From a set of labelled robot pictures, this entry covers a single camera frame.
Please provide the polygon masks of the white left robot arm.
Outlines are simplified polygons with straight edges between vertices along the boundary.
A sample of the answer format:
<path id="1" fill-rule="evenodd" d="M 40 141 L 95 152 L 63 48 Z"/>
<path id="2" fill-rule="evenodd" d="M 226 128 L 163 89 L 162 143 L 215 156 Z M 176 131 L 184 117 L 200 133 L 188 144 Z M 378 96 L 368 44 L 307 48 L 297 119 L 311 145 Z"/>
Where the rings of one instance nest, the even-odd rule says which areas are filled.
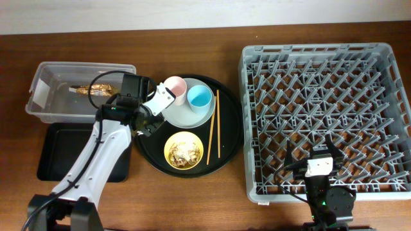
<path id="1" fill-rule="evenodd" d="M 175 101 L 163 83 L 124 72 L 121 90 L 96 109 L 92 133 L 71 169 L 45 196 L 28 205 L 23 230 L 103 230 L 97 207 L 119 157 L 137 135 L 151 135 Z"/>

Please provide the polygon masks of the yellow bowl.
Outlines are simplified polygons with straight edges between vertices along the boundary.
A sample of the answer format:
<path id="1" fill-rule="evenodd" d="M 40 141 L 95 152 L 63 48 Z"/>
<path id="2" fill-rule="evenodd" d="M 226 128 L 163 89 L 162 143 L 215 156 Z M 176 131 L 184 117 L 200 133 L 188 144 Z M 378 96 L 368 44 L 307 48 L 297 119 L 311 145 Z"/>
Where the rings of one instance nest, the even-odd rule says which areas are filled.
<path id="1" fill-rule="evenodd" d="M 177 170 L 188 170 L 197 166 L 204 155 L 204 145 L 191 132 L 177 132 L 164 145 L 164 158 Z"/>

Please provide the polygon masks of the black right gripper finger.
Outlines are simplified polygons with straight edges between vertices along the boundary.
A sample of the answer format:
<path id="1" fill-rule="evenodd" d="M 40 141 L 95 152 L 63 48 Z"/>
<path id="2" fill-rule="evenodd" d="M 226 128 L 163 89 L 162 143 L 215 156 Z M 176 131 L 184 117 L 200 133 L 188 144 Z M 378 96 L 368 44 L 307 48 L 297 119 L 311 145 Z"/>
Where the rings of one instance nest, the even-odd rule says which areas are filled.
<path id="1" fill-rule="evenodd" d="M 287 143 L 286 143 L 286 156 L 285 156 L 285 159 L 284 159 L 284 167 L 288 167 L 292 163 L 293 163 L 292 148 L 291 148 L 290 141 L 287 140 Z"/>
<path id="2" fill-rule="evenodd" d="M 340 170 L 344 162 L 344 154 L 333 144 L 330 135 L 326 135 L 326 146 L 328 148 L 326 157 L 332 158 L 333 170 Z"/>

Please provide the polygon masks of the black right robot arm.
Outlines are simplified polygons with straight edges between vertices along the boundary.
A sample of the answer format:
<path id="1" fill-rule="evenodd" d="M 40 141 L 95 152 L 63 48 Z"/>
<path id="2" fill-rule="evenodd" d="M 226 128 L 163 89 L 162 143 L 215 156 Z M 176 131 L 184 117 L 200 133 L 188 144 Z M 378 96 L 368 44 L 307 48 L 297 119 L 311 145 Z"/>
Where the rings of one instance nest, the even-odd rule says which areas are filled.
<path id="1" fill-rule="evenodd" d="M 348 230 L 353 220 L 352 210 L 356 193 L 345 186 L 332 186 L 330 178 L 341 170 L 344 154 L 326 137 L 326 148 L 311 149 L 310 155 L 292 159 L 291 144 L 286 146 L 285 169 L 294 180 L 306 186 L 306 203 L 311 210 L 312 222 L 304 223 L 303 230 Z"/>

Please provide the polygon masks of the black round tray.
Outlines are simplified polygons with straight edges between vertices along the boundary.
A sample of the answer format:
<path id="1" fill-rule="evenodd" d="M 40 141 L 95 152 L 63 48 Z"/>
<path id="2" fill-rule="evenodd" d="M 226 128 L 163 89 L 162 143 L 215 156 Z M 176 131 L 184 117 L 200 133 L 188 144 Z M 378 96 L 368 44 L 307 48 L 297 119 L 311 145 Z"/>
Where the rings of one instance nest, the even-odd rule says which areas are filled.
<path id="1" fill-rule="evenodd" d="M 184 74 L 183 78 L 196 78 L 203 81 L 216 93 L 220 91 L 220 135 L 221 158 L 218 158 L 217 119 L 214 120 L 213 139 L 209 165 L 206 164 L 209 140 L 210 121 L 196 128 L 178 128 L 169 122 L 163 123 L 149 137 L 137 136 L 134 143 L 142 156 L 159 171 L 179 178 L 197 178 L 211 174 L 226 165 L 237 154 L 243 143 L 243 120 L 241 103 L 224 84 L 207 76 Z M 164 145 L 169 137 L 177 132 L 191 132 L 197 135 L 204 145 L 204 156 L 200 163 L 192 169 L 177 170 L 172 168 L 164 158 Z"/>

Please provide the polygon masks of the black rectangular tray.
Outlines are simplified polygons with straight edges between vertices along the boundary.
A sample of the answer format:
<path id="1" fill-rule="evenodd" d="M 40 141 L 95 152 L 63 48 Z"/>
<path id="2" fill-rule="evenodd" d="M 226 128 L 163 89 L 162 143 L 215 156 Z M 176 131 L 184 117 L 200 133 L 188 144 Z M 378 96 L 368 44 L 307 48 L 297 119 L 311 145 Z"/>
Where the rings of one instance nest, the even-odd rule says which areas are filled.
<path id="1" fill-rule="evenodd" d="M 37 170 L 42 181 L 61 181 L 91 136 L 92 124 L 53 123 L 49 126 Z"/>

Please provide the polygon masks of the grey round plate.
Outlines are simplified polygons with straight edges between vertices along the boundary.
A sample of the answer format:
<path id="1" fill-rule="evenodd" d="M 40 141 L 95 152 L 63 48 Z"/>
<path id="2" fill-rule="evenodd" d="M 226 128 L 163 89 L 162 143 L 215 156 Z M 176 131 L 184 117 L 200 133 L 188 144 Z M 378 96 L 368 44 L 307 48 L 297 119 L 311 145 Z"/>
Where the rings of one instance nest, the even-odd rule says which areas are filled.
<path id="1" fill-rule="evenodd" d="M 165 120 L 169 122 L 171 125 L 176 126 L 178 128 L 196 128 L 205 122 L 207 122 L 212 114 L 213 114 L 213 106 L 214 106 L 214 94 L 206 83 L 196 78 L 184 78 L 187 84 L 187 92 L 186 92 L 186 101 L 179 106 L 172 104 L 167 109 L 162 111 L 162 115 L 164 116 Z M 188 91 L 195 85 L 205 85 L 211 90 L 212 100 L 209 107 L 209 110 L 205 114 L 196 114 L 194 113 L 187 100 Z"/>

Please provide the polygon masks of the left wooden chopstick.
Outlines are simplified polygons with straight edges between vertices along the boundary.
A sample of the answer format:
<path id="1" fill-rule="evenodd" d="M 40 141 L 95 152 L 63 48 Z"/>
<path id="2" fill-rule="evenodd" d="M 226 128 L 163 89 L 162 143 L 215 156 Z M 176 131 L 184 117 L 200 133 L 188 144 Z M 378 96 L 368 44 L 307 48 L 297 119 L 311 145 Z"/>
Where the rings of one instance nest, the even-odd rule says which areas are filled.
<path id="1" fill-rule="evenodd" d="M 215 118 L 215 108 L 216 108 L 216 96 L 214 96 L 214 106 L 213 106 L 213 114 L 211 116 L 211 124 L 210 124 L 210 129 L 209 129 L 209 142 L 208 142 L 208 148 L 207 148 L 207 158 L 206 158 L 206 164 L 209 165 L 209 159 L 210 159 L 210 154 L 211 154 L 211 146 L 212 146 L 212 139 L 213 139 L 213 130 L 214 130 L 214 118 Z"/>

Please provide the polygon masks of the grey plastic dishwasher rack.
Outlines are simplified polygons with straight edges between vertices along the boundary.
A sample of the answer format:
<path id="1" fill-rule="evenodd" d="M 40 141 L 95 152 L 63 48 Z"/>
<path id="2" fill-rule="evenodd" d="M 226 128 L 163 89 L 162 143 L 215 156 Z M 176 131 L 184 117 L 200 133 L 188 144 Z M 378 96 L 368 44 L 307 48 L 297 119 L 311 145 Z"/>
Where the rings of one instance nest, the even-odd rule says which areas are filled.
<path id="1" fill-rule="evenodd" d="M 386 43 L 244 47 L 238 66 L 246 193 L 267 205 L 297 201 L 305 184 L 281 169 L 326 145 L 344 154 L 332 185 L 359 200 L 410 198 L 410 103 Z"/>

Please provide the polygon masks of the clear plastic waste bin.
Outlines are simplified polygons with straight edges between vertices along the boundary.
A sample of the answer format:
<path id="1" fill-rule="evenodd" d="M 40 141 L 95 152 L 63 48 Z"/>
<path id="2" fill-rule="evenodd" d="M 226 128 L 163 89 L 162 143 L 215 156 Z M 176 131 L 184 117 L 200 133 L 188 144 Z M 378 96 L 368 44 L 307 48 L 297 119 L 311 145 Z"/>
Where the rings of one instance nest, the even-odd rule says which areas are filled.
<path id="1" fill-rule="evenodd" d="M 136 68 L 128 64 L 42 62 L 31 83 L 25 110 L 44 123 L 94 123 L 96 109 L 87 95 L 71 92 L 69 88 L 88 85 L 107 71 L 135 74 Z"/>

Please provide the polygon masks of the right wooden chopstick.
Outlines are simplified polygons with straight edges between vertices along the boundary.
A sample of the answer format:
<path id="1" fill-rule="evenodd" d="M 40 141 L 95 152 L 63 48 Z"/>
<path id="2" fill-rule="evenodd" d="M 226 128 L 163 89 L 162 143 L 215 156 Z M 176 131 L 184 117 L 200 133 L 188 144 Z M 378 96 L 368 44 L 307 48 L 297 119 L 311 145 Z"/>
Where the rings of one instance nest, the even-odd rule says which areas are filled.
<path id="1" fill-rule="evenodd" d="M 216 91 L 216 115 L 217 115 L 217 141 L 218 158 L 221 158 L 221 135 L 220 135 L 220 91 Z"/>

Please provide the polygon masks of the wooden chopstick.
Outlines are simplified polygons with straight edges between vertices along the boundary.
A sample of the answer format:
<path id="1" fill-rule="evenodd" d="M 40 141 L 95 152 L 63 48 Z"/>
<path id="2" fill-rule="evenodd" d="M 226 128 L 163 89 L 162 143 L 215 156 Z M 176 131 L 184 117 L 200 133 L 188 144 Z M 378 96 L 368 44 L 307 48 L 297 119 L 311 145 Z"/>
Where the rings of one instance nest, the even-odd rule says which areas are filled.
<path id="1" fill-rule="evenodd" d="M 217 141 L 218 158 L 221 158 L 221 135 L 220 135 L 220 91 L 216 91 L 216 115 L 217 115 Z"/>
<path id="2" fill-rule="evenodd" d="M 215 108 L 216 108 L 216 96 L 214 96 L 214 106 L 213 106 L 213 114 L 211 116 L 211 124 L 210 124 L 210 129 L 209 129 L 209 142 L 208 142 L 208 148 L 207 148 L 207 158 L 206 158 L 206 164 L 209 165 L 209 159 L 210 159 L 210 154 L 211 154 L 211 146 L 212 146 L 212 139 L 213 139 L 213 130 L 214 130 L 214 118 L 215 118 Z"/>

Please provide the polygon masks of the pink cup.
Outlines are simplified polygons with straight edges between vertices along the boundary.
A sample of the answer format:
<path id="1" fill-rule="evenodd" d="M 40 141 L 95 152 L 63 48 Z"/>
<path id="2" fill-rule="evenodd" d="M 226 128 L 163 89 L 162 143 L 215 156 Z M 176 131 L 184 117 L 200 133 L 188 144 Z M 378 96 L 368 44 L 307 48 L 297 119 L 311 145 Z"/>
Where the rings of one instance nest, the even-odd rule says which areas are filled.
<path id="1" fill-rule="evenodd" d="M 187 84 L 180 76 L 170 76 L 164 81 L 166 88 L 175 95 L 174 105 L 182 105 L 186 101 Z"/>

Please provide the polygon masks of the gold foil wrapper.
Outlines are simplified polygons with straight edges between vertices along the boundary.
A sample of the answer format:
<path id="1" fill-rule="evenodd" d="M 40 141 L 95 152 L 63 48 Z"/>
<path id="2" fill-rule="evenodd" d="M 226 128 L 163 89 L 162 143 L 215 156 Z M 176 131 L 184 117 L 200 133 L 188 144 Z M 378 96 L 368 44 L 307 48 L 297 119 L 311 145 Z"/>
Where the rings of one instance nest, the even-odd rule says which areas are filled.
<path id="1" fill-rule="evenodd" d="M 118 88 L 109 84 L 94 84 L 90 85 L 72 85 L 69 87 L 69 92 L 77 94 L 85 94 L 92 96 L 110 97 L 120 92 Z"/>

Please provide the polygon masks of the food scraps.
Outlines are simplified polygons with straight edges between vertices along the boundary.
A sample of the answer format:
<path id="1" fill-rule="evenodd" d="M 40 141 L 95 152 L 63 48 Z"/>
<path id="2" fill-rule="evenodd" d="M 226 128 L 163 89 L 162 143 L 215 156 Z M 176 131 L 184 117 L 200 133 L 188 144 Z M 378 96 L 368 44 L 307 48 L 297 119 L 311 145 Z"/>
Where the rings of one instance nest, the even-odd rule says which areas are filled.
<path id="1" fill-rule="evenodd" d="M 177 168 L 194 166 L 200 160 L 200 149 L 194 142 L 175 142 L 169 149 L 169 160 Z"/>

